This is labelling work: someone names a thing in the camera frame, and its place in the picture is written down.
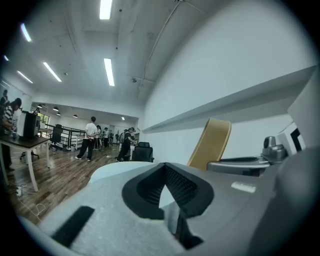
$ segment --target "black office chair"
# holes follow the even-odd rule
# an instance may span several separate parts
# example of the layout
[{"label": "black office chair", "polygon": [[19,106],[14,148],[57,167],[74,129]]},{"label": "black office chair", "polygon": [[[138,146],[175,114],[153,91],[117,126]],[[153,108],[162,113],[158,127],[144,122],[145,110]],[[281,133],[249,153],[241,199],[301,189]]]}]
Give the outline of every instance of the black office chair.
[{"label": "black office chair", "polygon": [[138,146],[134,147],[134,151],[132,153],[132,161],[139,162],[154,162],[153,157],[154,149],[150,147],[149,142],[139,142]]},{"label": "black office chair", "polygon": [[55,127],[53,127],[53,132],[52,132],[52,136],[49,139],[52,144],[50,145],[49,149],[52,147],[56,147],[56,143],[60,143],[61,142],[61,134],[62,134],[63,129],[61,128],[61,125],[57,124]]}]

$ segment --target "wooden panel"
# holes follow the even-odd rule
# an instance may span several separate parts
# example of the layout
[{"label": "wooden panel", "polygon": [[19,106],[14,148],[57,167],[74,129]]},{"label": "wooden panel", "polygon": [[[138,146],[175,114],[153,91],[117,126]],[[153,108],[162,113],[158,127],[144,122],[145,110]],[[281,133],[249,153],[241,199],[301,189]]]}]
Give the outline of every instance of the wooden panel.
[{"label": "wooden panel", "polygon": [[231,133],[231,122],[210,118],[187,163],[188,166],[207,170],[210,161],[219,161]]}]

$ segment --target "railing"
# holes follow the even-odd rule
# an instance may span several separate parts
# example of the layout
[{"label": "railing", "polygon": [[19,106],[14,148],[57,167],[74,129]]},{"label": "railing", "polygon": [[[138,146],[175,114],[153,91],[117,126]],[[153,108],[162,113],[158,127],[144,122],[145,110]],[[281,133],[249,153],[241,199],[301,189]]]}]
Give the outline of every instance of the railing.
[{"label": "railing", "polygon": [[[55,125],[46,124],[45,128],[49,129],[49,130],[52,130],[52,132],[43,131],[42,132],[42,137],[51,138],[54,127],[56,127],[56,126]],[[77,138],[78,136],[85,136],[85,131],[84,130],[74,129],[74,128],[66,127],[66,126],[61,126],[61,129],[62,129],[62,133],[61,133],[61,136],[60,136],[61,140],[60,140],[60,142],[57,142],[57,143],[62,144],[62,145],[67,145],[68,149],[71,147],[72,144],[76,143],[76,141],[78,139]],[[82,141],[83,141],[82,138],[78,139],[78,143],[77,143],[78,146],[81,147]]]}]

